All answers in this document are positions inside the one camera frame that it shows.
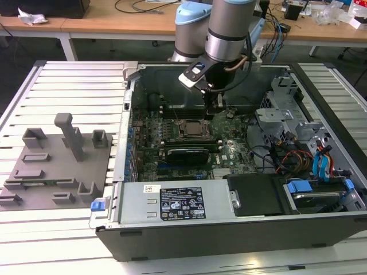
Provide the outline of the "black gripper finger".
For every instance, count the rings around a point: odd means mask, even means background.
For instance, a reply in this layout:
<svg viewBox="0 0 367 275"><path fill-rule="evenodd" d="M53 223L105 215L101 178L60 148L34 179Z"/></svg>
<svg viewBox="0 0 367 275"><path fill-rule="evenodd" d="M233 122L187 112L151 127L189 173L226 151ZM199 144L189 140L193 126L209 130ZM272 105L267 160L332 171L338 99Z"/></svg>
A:
<svg viewBox="0 0 367 275"><path fill-rule="evenodd" d="M210 92L201 90L202 99L205 106L205 119L212 120L215 114L224 110L224 99L222 92Z"/></svg>

